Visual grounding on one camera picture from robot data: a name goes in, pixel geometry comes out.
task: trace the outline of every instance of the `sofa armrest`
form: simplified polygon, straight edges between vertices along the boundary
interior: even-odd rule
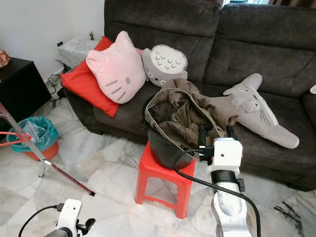
[[[316,95],[311,94],[308,91],[302,95],[301,101],[308,117],[311,119],[312,124],[316,129]]]

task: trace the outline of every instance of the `teal trash bag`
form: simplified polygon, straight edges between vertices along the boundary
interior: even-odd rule
[[[52,146],[59,134],[53,123],[43,116],[29,117],[18,123],[24,132],[32,137],[32,141],[40,151],[44,151]],[[19,140],[15,135],[7,135],[7,142]],[[11,145],[16,152],[31,152],[31,149],[25,143],[17,143]]]

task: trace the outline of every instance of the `pink cat pillow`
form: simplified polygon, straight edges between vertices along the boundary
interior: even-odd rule
[[[146,81],[141,56],[125,31],[109,48],[90,50],[85,61],[102,92],[118,104],[131,100]]]

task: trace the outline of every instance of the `red plastic stool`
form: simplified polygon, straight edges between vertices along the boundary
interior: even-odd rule
[[[195,164],[196,164],[196,160],[194,160],[186,168],[181,169],[181,171],[188,175],[193,176]],[[177,204],[173,205],[164,200],[161,200],[155,197],[146,196],[145,191],[146,191],[146,186],[147,186],[147,180],[149,177],[157,177],[157,178],[172,182],[175,185],[177,185],[178,187]],[[142,204],[143,200],[149,200],[149,201],[164,204],[167,207],[175,209],[177,217],[180,219],[183,219],[187,216],[187,212],[188,212],[188,203],[190,199],[191,186],[192,186],[191,180],[180,176],[174,170],[166,169],[160,166],[154,160],[154,157],[152,156],[150,145],[148,142],[138,166],[138,179],[137,179],[137,187],[136,187],[136,194],[135,194],[136,203]]]

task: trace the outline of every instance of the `sofa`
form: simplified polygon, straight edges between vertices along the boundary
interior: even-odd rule
[[[281,147],[240,124],[242,172],[316,189],[316,11],[216,0],[106,0],[104,34],[115,41],[122,30],[137,48],[166,44],[188,58],[188,80],[209,97],[259,73],[259,93],[280,125],[297,135],[295,149]],[[114,118],[65,89],[82,124],[91,132],[147,141],[141,126],[145,101],[159,88],[146,82],[120,105]]]

